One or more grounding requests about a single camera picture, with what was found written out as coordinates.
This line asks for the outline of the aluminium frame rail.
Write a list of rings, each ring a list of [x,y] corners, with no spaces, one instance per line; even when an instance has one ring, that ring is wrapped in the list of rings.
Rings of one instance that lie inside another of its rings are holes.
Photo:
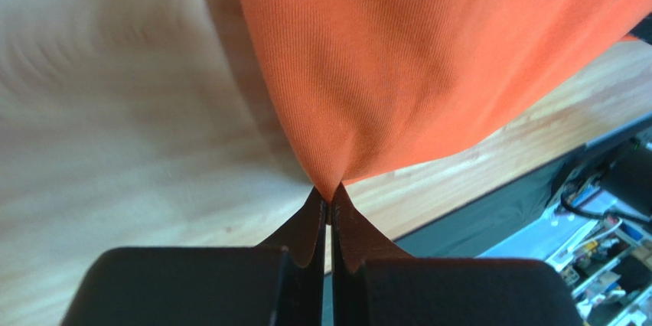
[[[587,325],[649,325],[651,134],[606,139],[566,163],[542,216],[484,257],[544,261]]]

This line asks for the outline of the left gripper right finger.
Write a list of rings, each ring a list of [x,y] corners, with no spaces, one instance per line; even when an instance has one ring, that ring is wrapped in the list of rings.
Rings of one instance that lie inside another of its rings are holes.
[[[336,325],[581,325],[561,277],[530,259],[417,258],[380,232],[344,186],[331,201]]]

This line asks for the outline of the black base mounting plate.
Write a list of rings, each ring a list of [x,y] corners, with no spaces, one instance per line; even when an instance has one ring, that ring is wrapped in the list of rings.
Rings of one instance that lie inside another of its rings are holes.
[[[544,210],[597,180],[651,129],[639,117],[566,152],[476,200],[401,236],[396,244],[417,257],[475,257],[540,218]]]

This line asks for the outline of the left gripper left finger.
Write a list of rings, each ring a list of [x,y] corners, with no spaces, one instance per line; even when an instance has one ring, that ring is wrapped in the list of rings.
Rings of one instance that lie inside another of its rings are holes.
[[[65,325],[319,325],[327,208],[317,191],[250,247],[120,247],[77,289]]]

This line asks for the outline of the orange t-shirt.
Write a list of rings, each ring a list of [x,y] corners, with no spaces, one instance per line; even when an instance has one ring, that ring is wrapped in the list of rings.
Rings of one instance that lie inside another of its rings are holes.
[[[297,159],[343,181],[476,145],[621,40],[651,0],[240,0]]]

